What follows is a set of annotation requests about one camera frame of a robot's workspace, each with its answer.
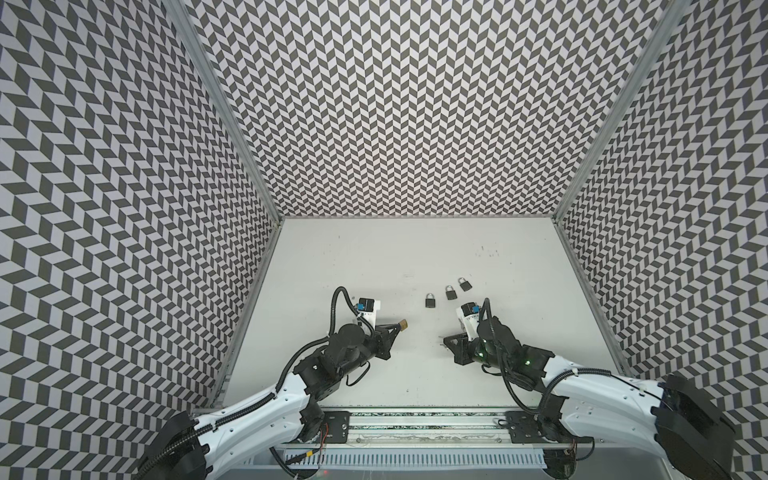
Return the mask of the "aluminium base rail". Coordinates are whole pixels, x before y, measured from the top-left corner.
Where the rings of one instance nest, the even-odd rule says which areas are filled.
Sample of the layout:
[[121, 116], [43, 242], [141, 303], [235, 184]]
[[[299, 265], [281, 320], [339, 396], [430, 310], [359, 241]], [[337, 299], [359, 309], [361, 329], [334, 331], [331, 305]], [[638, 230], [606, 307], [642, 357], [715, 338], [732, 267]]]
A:
[[668, 462], [603, 438], [548, 441], [503, 408], [332, 409], [308, 442], [223, 452], [223, 479], [679, 479]]

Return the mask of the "black padlock top with keys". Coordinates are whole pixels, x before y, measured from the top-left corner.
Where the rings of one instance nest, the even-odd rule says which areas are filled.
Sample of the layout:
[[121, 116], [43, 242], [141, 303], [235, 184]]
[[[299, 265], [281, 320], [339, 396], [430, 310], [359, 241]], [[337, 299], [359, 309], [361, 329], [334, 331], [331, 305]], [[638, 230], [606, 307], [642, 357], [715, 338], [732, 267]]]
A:
[[473, 285], [471, 284], [471, 282], [469, 280], [467, 280], [466, 278], [464, 278], [464, 277], [459, 277], [458, 278], [458, 283], [459, 283], [460, 288], [463, 291], [465, 291], [465, 292], [467, 292], [467, 291], [469, 291], [469, 290], [471, 290], [473, 288]]

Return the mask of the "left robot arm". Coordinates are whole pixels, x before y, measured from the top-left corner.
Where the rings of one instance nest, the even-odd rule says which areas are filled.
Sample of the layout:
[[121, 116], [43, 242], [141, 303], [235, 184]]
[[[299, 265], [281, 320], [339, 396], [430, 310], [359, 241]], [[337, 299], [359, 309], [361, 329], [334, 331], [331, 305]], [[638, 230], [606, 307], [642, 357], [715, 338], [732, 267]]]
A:
[[197, 418], [186, 412], [173, 416], [137, 461], [133, 477], [219, 479], [256, 454], [315, 439], [325, 418], [319, 402], [371, 359], [389, 359], [407, 327], [402, 320], [366, 332], [346, 324], [301, 347], [274, 386]]

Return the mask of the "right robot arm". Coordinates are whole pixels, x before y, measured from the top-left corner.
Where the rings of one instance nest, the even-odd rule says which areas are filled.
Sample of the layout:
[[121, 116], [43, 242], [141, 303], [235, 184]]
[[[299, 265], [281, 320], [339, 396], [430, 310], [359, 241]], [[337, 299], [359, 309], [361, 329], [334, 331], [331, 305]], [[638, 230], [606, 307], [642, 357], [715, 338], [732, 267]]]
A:
[[[662, 458], [689, 479], [731, 478], [736, 427], [694, 381], [620, 376], [523, 344], [496, 317], [462, 321], [463, 332], [442, 341], [455, 363], [499, 377], [547, 440], [607, 440]], [[517, 388], [538, 393], [537, 405], [524, 404]]]

